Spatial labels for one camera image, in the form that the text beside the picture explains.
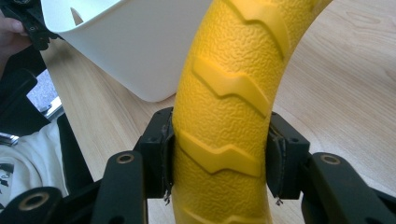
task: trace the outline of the light wood tabletop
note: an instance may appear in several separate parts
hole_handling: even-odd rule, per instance
[[[130,150],[174,96],[147,103],[62,40],[43,57],[95,180]],[[396,196],[396,1],[334,0],[303,37],[274,111],[311,143],[347,159],[376,189]],[[303,223],[299,201],[275,205],[275,223]],[[174,223],[172,205],[149,200],[150,223]]]

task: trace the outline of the white fabric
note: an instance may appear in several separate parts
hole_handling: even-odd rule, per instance
[[[56,120],[21,137],[16,146],[0,146],[0,204],[6,207],[16,196],[39,187],[55,187],[67,195]]]

